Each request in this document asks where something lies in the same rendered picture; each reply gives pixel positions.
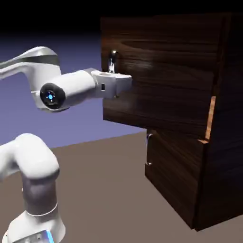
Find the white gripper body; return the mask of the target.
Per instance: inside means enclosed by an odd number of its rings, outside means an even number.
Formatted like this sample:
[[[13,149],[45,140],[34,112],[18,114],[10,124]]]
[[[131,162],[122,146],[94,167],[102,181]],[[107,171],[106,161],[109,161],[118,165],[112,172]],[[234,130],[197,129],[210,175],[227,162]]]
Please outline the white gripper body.
[[[114,98],[119,97],[120,93],[128,91],[132,87],[132,76],[114,74],[115,94]]]

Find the long curved metal door handle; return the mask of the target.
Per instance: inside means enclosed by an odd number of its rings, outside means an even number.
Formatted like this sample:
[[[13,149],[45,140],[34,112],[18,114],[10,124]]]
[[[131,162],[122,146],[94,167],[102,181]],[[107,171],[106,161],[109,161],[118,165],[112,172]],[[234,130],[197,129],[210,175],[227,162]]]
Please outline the long curved metal door handle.
[[[117,72],[116,72],[116,58],[117,58],[117,50],[113,49],[110,51],[109,54],[109,60],[108,60],[108,73],[110,74],[110,77],[108,79],[109,81],[109,86],[112,88],[112,92],[113,92],[113,97],[117,98],[119,97],[116,93],[116,76],[117,76]]]

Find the large dark wood cabinet door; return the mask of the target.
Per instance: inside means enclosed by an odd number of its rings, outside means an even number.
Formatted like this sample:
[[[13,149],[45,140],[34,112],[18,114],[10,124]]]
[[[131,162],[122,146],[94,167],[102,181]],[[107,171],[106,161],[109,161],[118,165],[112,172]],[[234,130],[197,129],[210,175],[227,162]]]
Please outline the large dark wood cabinet door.
[[[103,118],[203,138],[206,133],[222,16],[101,18],[102,69],[116,50],[115,71],[132,89],[103,101]]]

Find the small dark wood cabinet door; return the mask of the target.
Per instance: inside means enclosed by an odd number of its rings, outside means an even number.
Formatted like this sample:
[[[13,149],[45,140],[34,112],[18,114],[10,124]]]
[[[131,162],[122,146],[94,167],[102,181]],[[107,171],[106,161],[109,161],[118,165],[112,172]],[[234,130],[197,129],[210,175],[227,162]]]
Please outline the small dark wood cabinet door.
[[[151,166],[145,176],[183,221],[195,228],[208,142],[173,132],[147,130]]]

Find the dark wood cabinet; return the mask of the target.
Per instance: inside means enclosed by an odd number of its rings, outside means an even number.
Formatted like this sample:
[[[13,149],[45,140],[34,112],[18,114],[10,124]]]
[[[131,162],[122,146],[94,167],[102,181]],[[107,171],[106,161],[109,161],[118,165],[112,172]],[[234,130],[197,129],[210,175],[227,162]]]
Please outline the dark wood cabinet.
[[[223,20],[205,136],[145,128],[208,142],[194,228],[197,231],[243,215],[243,12],[212,14],[221,15]]]

